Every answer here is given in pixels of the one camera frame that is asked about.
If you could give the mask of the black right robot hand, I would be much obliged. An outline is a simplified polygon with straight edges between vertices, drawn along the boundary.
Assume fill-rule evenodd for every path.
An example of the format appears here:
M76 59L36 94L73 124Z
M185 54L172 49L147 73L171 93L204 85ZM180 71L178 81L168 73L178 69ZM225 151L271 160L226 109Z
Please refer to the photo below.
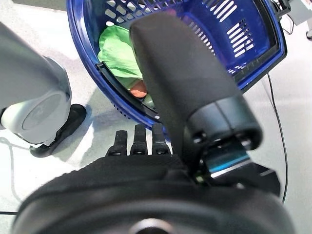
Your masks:
M32 193L14 234L293 234L274 170L249 150L262 129L234 79L178 17L134 21L130 39L161 122Z

